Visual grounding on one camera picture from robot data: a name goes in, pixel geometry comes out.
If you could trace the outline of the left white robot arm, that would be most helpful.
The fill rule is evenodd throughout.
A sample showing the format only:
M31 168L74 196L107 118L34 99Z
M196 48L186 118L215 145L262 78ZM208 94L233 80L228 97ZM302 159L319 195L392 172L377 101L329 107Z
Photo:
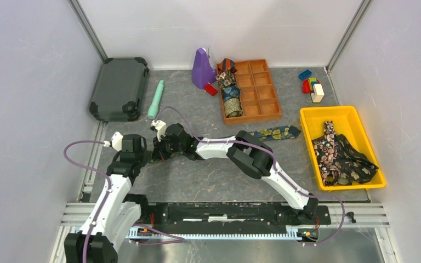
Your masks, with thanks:
M88 219L76 233L64 240L67 262L117 262L118 250L129 229L150 217L150 208L144 195L129 194L141 168L150 160L146 139L139 134L113 134L104 147L116 154L104 173L104 188Z

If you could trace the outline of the red block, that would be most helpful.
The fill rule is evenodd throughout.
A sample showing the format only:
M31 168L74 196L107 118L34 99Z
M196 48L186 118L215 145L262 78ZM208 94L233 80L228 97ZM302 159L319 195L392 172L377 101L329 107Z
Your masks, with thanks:
M204 90L211 96L215 96L218 94L218 91L211 84L206 84L204 86Z

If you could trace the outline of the olive gold rolled tie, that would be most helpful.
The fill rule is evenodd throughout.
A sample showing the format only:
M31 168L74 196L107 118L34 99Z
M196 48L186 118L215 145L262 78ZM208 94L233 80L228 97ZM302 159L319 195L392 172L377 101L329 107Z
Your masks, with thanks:
M224 113L226 118L241 117L243 110L238 98L231 98L224 101Z

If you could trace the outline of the white toy block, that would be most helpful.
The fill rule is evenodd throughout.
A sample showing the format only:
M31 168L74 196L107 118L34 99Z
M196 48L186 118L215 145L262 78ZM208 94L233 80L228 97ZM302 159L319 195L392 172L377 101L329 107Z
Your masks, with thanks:
M313 92L311 93L311 100L313 103L320 103L324 97L322 84L316 83L312 86Z

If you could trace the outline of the navy yellow floral tie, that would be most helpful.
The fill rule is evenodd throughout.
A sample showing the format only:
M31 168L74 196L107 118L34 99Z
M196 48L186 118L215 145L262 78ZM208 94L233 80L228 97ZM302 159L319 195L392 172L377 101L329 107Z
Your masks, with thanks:
M297 138L300 135L300 133L301 130L293 125L273 127L269 129L248 132L248 134L262 142L271 140L293 139Z

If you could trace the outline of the pink floral dark tie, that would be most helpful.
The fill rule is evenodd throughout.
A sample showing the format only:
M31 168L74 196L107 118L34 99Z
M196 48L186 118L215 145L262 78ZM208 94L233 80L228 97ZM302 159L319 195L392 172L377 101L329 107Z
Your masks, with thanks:
M312 145L323 185L334 186L340 179L341 165L338 162L339 147L335 140L337 132L333 121L324 122L323 132L323 136L313 140Z

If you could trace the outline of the yellow plastic bin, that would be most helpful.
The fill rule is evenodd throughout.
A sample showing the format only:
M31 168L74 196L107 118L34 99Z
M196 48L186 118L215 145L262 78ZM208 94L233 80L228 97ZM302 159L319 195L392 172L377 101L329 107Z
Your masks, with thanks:
M327 107L305 107L300 110L300 124L303 130L304 138L307 145L309 157L311 159L312 168L314 170L314 178L317 188L321 191L339 191L339 190L369 190L372 188L383 188L386 186L386 180L381 171L378 171L370 182L360 184L358 182L352 185L336 185L325 186L322 182L321 172L318 167L314 148L313 139L320 138L323 134L323 124L325 121L332 121L333 128L339 134L345 135L352 147L363 153L369 161L378 165L378 161L373 152L365 129L360 120L359 114L353 106L327 106Z

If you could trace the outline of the dark green hard case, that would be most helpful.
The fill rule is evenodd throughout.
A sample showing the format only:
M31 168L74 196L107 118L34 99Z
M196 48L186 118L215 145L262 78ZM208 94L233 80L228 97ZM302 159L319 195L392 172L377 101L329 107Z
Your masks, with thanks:
M149 71L142 57L106 59L88 105L91 115L104 122L136 121L141 115Z

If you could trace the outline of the brown floral rolled tie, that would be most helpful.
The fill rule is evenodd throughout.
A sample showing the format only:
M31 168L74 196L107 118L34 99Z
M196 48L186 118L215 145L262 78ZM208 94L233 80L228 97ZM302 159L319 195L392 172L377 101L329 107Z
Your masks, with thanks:
M225 70L217 74L215 78L221 89L236 85L235 74L231 71Z

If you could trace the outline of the blue patterned rolled tie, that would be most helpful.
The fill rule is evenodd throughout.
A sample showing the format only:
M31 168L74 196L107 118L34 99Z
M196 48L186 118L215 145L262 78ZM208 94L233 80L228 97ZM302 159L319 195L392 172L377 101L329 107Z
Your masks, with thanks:
M221 88L221 96L223 102L230 99L240 99L241 90L236 85Z

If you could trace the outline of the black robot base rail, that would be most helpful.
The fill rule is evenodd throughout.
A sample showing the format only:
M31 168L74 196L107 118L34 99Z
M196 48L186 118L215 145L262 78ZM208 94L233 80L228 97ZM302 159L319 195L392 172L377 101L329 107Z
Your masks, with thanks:
M327 206L309 218L285 202L149 203L138 223L172 235L282 234L287 226L331 224Z

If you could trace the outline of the blue toy brick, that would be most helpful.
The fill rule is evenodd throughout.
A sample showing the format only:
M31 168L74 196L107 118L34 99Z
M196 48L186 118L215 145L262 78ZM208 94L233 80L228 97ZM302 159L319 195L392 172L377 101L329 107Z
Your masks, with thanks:
M312 75L312 72L310 70L304 70L303 72L298 74L298 78L301 81L304 81L305 79L308 79L309 77L311 77L311 75Z

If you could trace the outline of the mint green flashlight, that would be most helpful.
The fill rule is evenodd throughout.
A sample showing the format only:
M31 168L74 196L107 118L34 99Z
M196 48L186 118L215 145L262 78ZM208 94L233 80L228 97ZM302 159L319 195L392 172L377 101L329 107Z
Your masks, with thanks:
M161 101L161 97L162 97L162 93L163 93L163 89L164 89L164 80L160 80L157 87L156 87L151 105L150 105L150 107L148 108L148 111L147 111L148 119L153 120L157 117L158 111L159 111L159 106L160 106L160 101Z

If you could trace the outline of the purple metronome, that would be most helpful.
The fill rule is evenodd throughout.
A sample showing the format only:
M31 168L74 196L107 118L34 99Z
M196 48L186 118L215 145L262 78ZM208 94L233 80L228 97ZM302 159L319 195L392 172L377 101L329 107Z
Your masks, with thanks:
M207 84L216 81L216 70L212 68L207 51L204 48L196 50L191 80L198 89L204 89Z

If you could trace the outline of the colourful toy block stack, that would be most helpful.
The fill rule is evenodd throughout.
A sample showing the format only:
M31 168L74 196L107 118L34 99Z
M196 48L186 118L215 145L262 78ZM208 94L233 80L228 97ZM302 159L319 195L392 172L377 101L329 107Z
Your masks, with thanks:
M313 85L321 84L321 82L315 77L309 77L303 80L301 90L304 94L309 94L314 92Z

